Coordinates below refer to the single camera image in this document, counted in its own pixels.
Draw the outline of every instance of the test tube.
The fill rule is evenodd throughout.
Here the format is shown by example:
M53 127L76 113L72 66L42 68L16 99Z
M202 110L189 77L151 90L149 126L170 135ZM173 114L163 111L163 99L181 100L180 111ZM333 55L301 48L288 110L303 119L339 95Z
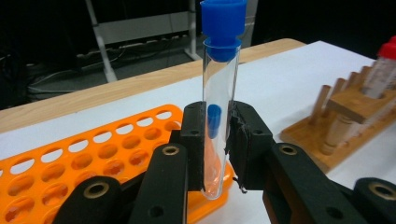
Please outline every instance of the test tube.
M378 59L364 82L362 92L368 97L379 99L395 78L396 44L389 42L379 50Z
M205 42L203 98L206 104L206 116L203 194L208 199L216 199L221 194L239 49L240 44L219 49L211 46L208 40ZM223 51L231 52L232 56L221 60L214 58L213 52Z
M204 42L203 101L205 102L204 187L209 200L222 190L226 142L247 0L201 2Z

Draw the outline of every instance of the blue test tube cap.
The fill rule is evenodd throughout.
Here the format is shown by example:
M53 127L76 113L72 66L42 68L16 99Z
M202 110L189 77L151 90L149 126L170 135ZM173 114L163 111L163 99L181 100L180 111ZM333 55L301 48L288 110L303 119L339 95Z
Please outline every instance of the blue test tube cap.
M203 33L208 36L209 56L221 63L235 57L245 31L247 0L205 0L201 2Z
M221 120L221 107L210 105L207 107L207 132L210 139L214 139L219 133Z

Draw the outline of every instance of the table surface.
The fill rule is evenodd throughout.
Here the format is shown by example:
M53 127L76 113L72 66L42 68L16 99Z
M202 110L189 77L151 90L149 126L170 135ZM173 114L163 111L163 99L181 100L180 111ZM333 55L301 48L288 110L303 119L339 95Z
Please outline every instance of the table surface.
M235 100L253 105L277 141L276 135L282 129L309 115L321 85L333 85L338 77L346 78L350 72L372 62L323 42L305 45L283 39L243 49ZM182 108L202 100L201 74L202 62L186 63L0 111L0 160L158 105ZM328 177L348 188L367 176L396 183L394 134L395 124L332 170ZM242 194L235 184L230 189L229 201L200 221L268 222L262 191Z
M240 63L303 46L293 39L280 39L267 44L242 49ZM83 109L106 104L124 97L151 91L202 74L202 60L165 68L141 76L130 77L101 86L76 91L47 100L0 111L0 133L26 127L49 119L72 114Z

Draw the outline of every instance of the metal screw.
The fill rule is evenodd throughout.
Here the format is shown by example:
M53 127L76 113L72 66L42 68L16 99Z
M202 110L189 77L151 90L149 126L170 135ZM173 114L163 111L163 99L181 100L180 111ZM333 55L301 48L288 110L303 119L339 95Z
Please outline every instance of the metal screw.
M297 155L297 149L293 146L281 146L279 150L289 156Z
M164 147L163 154L166 156L175 156L179 152L178 147Z
M369 184L370 191L378 197L385 200L396 201L396 191L390 187L380 184L378 182L373 182Z
M99 198L106 194L109 188L106 182L96 182L84 189L84 196L89 199Z

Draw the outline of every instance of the red cap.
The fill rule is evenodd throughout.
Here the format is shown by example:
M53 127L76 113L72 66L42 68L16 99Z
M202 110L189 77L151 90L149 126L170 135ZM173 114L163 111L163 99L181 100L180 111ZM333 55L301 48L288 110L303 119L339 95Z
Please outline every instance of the red cap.
M396 35L394 35L388 43L396 44Z
M383 44L378 52L378 56L396 60L396 43L389 41L389 43Z

